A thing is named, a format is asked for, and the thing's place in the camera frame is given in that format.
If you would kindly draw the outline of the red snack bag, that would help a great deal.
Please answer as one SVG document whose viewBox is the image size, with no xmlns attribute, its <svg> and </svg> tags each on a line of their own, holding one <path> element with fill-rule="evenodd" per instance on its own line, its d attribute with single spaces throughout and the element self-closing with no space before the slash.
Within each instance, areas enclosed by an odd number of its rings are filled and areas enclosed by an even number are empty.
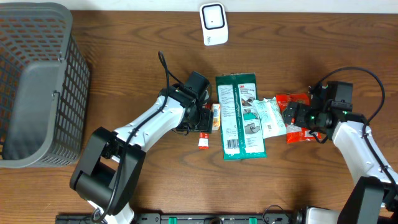
<svg viewBox="0 0 398 224">
<path fill-rule="evenodd" d="M 284 119 L 284 111 L 287 109 L 289 102 L 302 103 L 305 105 L 310 104 L 310 99 L 307 94 L 282 94 L 276 95 L 277 104 L 280 108 L 282 119 Z M 315 137 L 310 134 L 309 129 L 301 128 L 291 124 L 285 125 L 287 129 L 287 144 L 302 141 L 314 141 Z"/>
</svg>

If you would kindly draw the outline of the red packet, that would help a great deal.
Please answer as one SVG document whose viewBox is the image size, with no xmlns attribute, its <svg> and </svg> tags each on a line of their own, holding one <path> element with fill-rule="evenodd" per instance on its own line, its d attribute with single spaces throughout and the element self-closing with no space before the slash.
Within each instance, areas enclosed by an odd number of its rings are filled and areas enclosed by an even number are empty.
<svg viewBox="0 0 398 224">
<path fill-rule="evenodd" d="M 207 150 L 209 149 L 209 134 L 208 133 L 200 133 L 198 148 L 199 150 Z"/>
</svg>

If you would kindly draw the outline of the orange tissue pack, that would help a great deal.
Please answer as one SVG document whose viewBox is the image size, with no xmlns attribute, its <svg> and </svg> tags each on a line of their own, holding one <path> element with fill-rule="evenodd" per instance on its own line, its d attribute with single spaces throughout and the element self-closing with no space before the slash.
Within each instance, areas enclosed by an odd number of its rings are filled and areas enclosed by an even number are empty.
<svg viewBox="0 0 398 224">
<path fill-rule="evenodd" d="M 219 130 L 221 126 L 221 115 L 220 115 L 220 104 L 213 103 L 211 106 L 211 111 L 213 112 L 213 124 L 212 130 Z"/>
</svg>

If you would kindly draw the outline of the light green wipes pack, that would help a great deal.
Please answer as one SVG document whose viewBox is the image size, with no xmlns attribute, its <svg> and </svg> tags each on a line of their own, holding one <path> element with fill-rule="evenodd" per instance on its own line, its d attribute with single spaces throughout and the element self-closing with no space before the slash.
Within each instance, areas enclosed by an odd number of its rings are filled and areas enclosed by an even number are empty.
<svg viewBox="0 0 398 224">
<path fill-rule="evenodd" d="M 254 100 L 254 107 L 259 115 L 264 139 L 287 134 L 276 97 Z"/>
</svg>

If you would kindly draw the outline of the dark green packet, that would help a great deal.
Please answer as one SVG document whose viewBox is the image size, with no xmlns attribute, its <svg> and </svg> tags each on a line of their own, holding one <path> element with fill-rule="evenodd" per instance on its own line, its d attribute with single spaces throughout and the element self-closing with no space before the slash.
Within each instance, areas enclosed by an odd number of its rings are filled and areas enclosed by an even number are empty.
<svg viewBox="0 0 398 224">
<path fill-rule="evenodd" d="M 227 161 L 267 156 L 257 100 L 256 76 L 241 73 L 215 78 L 220 104 L 221 140 Z"/>
</svg>

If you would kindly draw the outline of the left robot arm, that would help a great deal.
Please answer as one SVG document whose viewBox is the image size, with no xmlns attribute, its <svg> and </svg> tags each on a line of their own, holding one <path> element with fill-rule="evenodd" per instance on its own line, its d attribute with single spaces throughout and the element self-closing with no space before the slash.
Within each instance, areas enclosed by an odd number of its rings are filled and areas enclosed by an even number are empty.
<svg viewBox="0 0 398 224">
<path fill-rule="evenodd" d="M 209 133 L 213 113 L 204 108 L 208 90 L 164 88 L 155 103 L 129 124 L 99 127 L 70 179 L 70 188 L 94 207 L 91 223 L 131 223 L 129 201 L 148 150 L 170 130 Z"/>
</svg>

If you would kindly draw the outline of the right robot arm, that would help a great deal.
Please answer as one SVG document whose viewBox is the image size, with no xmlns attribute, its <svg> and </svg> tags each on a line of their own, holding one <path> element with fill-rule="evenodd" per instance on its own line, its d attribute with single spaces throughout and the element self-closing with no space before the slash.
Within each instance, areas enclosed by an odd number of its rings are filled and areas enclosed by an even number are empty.
<svg viewBox="0 0 398 224">
<path fill-rule="evenodd" d="M 397 173 L 375 143 L 365 117 L 352 112 L 352 104 L 327 100 L 319 105 L 290 102 L 282 113 L 285 124 L 323 133 L 341 152 L 354 181 L 354 189 L 341 211 L 308 207 L 294 223 L 396 223 L 381 218 L 381 208 L 397 212 Z"/>
</svg>

